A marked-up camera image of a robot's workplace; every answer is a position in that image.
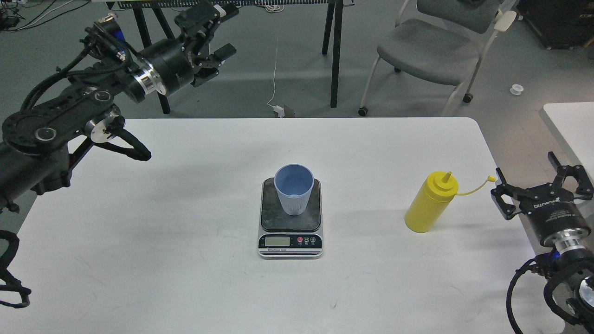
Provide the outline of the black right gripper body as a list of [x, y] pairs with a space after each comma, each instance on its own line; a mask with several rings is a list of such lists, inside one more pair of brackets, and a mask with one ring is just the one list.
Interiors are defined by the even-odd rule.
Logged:
[[569, 190], [554, 190], [552, 185], [543, 184], [527, 189], [528, 195], [518, 197], [519, 208], [532, 226], [539, 243], [543, 247], [553, 247], [556, 236], [569, 230], [580, 237], [587, 237], [591, 228], [574, 203], [574, 195]]

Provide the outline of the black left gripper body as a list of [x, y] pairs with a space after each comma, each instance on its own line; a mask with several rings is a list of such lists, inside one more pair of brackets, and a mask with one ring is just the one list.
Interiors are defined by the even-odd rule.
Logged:
[[138, 68], [128, 81], [128, 96], [142, 102], [146, 95], [157, 92], [170, 96], [194, 81], [195, 67], [187, 58], [179, 39], [162, 39], [136, 53]]

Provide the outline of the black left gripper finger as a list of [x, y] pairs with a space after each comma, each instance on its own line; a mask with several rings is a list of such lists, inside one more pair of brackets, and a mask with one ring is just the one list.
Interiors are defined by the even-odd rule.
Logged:
[[199, 0], [174, 18], [174, 23], [181, 31], [178, 40], [184, 47], [204, 46], [212, 40], [221, 23], [238, 13], [239, 8], [234, 3], [220, 5], [210, 0]]
[[193, 80], [190, 85], [199, 87], [218, 76], [220, 67], [225, 60], [236, 54], [236, 48], [232, 44], [223, 45], [210, 55], [200, 51], [196, 54], [189, 53], [189, 61], [193, 68]]

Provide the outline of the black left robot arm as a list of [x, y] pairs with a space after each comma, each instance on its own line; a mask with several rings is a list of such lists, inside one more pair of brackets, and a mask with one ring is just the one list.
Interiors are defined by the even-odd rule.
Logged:
[[157, 92], [170, 96], [218, 76], [236, 53], [226, 44], [210, 52], [221, 23], [239, 13], [234, 3], [199, 0], [174, 19], [180, 35], [136, 51], [109, 13], [86, 28], [83, 50], [28, 93], [19, 112], [2, 123], [2, 210], [19, 212], [15, 199], [71, 184], [72, 171], [92, 147], [148, 161], [151, 152], [124, 127], [113, 99], [125, 93], [140, 103]]

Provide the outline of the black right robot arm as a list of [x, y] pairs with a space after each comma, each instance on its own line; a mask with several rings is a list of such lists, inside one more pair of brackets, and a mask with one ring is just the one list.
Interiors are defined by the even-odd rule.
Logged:
[[548, 152], [548, 159], [556, 170], [554, 180], [526, 189], [512, 186], [496, 169], [499, 183], [491, 196], [503, 218], [524, 214], [540, 245], [550, 249], [516, 270], [506, 293], [506, 313], [513, 331], [521, 333], [513, 314], [513, 290], [519, 278], [531, 271], [547, 280], [543, 298], [552, 313], [591, 334], [594, 258], [584, 241], [592, 228], [575, 201], [591, 200], [593, 185], [582, 165], [563, 165], [553, 152]]

